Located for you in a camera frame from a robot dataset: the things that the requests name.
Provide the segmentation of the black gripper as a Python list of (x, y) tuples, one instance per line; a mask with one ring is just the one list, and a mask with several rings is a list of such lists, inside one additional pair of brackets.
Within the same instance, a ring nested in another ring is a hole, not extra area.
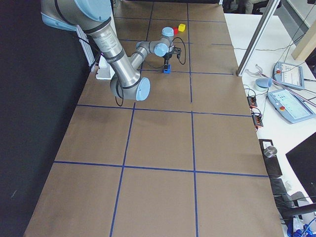
[(171, 70), (171, 65), (169, 64), (169, 60), (172, 57), (173, 52), (168, 52), (163, 56), (164, 59), (164, 70)]

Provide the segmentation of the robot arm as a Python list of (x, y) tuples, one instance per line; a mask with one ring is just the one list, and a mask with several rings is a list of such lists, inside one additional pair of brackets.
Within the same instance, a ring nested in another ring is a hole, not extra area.
[(80, 26), (90, 35), (111, 65), (115, 74), (110, 82), (112, 93), (121, 99), (144, 101), (150, 93), (150, 81), (141, 77), (138, 67), (148, 54), (164, 57), (174, 48), (174, 30), (165, 27), (157, 41), (139, 42), (128, 57), (111, 26), (112, 6), (109, 0), (42, 0), (44, 24), (66, 31)]

